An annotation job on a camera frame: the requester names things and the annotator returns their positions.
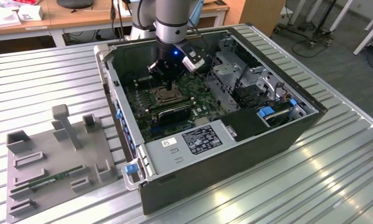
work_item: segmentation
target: aluminum extrusion table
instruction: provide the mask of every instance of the aluminum extrusion table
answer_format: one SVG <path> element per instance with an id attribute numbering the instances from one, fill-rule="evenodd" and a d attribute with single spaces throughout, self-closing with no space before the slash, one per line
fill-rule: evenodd
<path id="1" fill-rule="evenodd" d="M 329 108 L 315 127 L 287 151 L 149 216 L 119 179 L 18 223 L 373 223 L 373 119 L 255 28 L 234 28 Z M 71 123 L 93 112 L 117 169 L 125 162 L 91 50 L 78 45 L 0 55 L 0 223 L 5 133 L 50 129 L 50 106 L 69 105 Z"/>

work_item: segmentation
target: gray carpet floor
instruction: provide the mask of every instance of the gray carpet floor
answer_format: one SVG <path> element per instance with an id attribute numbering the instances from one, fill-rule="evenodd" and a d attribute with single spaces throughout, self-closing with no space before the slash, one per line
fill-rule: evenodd
<path id="1" fill-rule="evenodd" d="M 297 25 L 303 21 L 309 5 L 314 0 L 307 0 L 301 11 Z M 298 0 L 287 0 L 287 8 L 295 9 Z M 318 25 L 321 15 L 326 10 L 327 3 L 323 2 L 317 11 L 313 23 Z M 330 12 L 325 27 L 330 28 L 341 9 L 334 7 Z M 373 68 L 366 61 L 367 50 L 354 56 L 353 51 L 359 42 L 367 35 L 363 31 L 369 21 L 351 13 L 347 13 L 337 30 L 333 32 L 333 42 L 326 50 L 313 58 L 303 58 L 291 52 L 291 46 L 303 40 L 303 37 L 282 30 L 278 34 L 271 35 L 273 41 L 299 60 L 309 69 L 346 96 L 346 98 L 373 117 Z M 306 56 L 314 55 L 322 45 L 314 49 L 307 48 L 307 44 L 299 44 L 294 50 Z M 369 55 L 369 61 L 373 64 L 373 56 Z"/>

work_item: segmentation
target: wooden desk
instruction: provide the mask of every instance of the wooden desk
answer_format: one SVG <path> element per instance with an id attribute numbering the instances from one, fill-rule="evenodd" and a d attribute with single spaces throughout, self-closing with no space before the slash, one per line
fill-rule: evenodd
<path id="1" fill-rule="evenodd" d="M 41 21 L 21 21 L 21 25 L 0 28 L 0 41 L 33 36 L 49 35 L 50 19 L 47 12 L 47 1 L 38 4 L 42 8 L 43 17 Z"/>
<path id="2" fill-rule="evenodd" d="M 111 27 L 109 17 L 110 0 L 94 0 L 93 9 L 79 9 L 70 13 L 69 9 L 63 9 L 55 4 L 55 0 L 46 0 L 50 17 L 50 35 L 54 39 L 55 46 L 65 46 L 62 34 L 79 32 L 85 30 L 106 29 Z M 214 17 L 214 27 L 223 24 L 225 12 L 229 7 L 219 6 L 214 2 L 203 4 L 201 18 Z M 130 17 L 122 17 L 122 26 L 131 26 Z M 119 27 L 118 14 L 113 27 Z"/>
<path id="3" fill-rule="evenodd" d="M 50 35 L 55 46 L 63 47 L 65 41 L 62 34 L 111 27 L 109 16 L 110 0 L 94 0 L 93 9 L 90 7 L 77 9 L 74 13 L 70 13 L 71 9 L 58 6 L 55 0 L 42 0 L 39 4 L 43 10 L 43 20 L 22 21 L 22 25 L 1 28 L 0 40 Z M 221 26 L 227 9 L 229 7 L 226 5 L 219 6 L 209 2 L 203 5 L 201 18 L 214 17 L 214 27 Z M 131 26 L 130 17 L 122 17 L 122 25 Z M 38 31 L 25 30 L 31 27 L 39 27 L 41 29 Z M 117 14 L 113 27 L 119 27 Z"/>

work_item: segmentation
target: blue tab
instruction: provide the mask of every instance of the blue tab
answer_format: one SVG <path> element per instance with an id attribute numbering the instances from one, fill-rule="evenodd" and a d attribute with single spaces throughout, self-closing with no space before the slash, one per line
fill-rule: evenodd
<path id="1" fill-rule="evenodd" d="M 297 105 L 297 101 L 295 101 L 294 99 L 290 99 L 290 104 L 291 104 L 293 106 L 295 106 L 295 105 Z"/>
<path id="2" fill-rule="evenodd" d="M 258 114 L 261 115 L 261 117 L 265 117 L 273 113 L 274 113 L 274 110 L 271 109 L 270 106 L 266 106 L 258 110 Z"/>
<path id="3" fill-rule="evenodd" d="M 130 165 L 125 166 L 125 173 L 126 173 L 126 175 L 137 173 L 137 171 L 138 171 L 138 165 L 137 164 L 130 164 Z"/>
<path id="4" fill-rule="evenodd" d="M 121 110 L 119 110 L 119 109 L 117 109 L 115 118 L 117 118 L 117 119 L 122 118 L 122 114 L 121 114 Z"/>

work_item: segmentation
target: white box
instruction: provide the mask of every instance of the white box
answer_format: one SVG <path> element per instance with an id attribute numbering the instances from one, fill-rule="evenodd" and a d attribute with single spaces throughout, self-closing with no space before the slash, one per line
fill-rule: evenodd
<path id="1" fill-rule="evenodd" d="M 18 8 L 18 18 L 22 21 L 42 20 L 43 12 L 41 6 L 21 6 Z"/>
<path id="2" fill-rule="evenodd" d="M 289 10 L 287 8 L 283 7 L 283 8 L 281 9 L 281 12 L 279 12 L 278 24 L 286 25 L 287 22 L 289 22 L 289 17 L 290 17 L 290 19 L 291 19 L 293 13 L 294 13 L 294 12 L 293 12 L 291 10 Z"/>
<path id="3" fill-rule="evenodd" d="M 19 24 L 21 23 L 18 21 L 18 15 L 15 12 L 11 13 L 11 16 L 9 16 L 6 18 L 0 18 L 0 28 L 17 26 Z"/>

